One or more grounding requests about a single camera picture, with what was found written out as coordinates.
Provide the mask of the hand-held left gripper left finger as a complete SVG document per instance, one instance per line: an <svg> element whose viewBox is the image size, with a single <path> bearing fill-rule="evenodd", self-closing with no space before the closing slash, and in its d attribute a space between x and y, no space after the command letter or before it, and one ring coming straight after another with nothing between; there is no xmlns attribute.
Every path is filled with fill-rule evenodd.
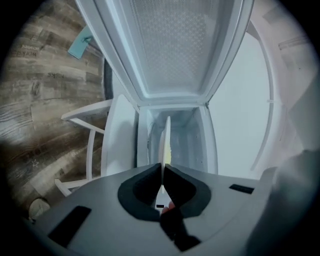
<svg viewBox="0 0 320 256"><path fill-rule="evenodd" d="M148 165L146 170L125 180L120 185L117 191L118 201L134 218L159 222L160 212L155 209L155 201L161 185L161 164Z"/></svg>

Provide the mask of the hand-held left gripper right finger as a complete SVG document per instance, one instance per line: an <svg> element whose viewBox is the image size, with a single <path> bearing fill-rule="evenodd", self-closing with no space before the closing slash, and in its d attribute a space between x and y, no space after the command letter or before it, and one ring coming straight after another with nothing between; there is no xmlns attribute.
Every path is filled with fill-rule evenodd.
<svg viewBox="0 0 320 256"><path fill-rule="evenodd" d="M168 164L164 168L163 186L183 218L201 215L212 198L207 184Z"/></svg>

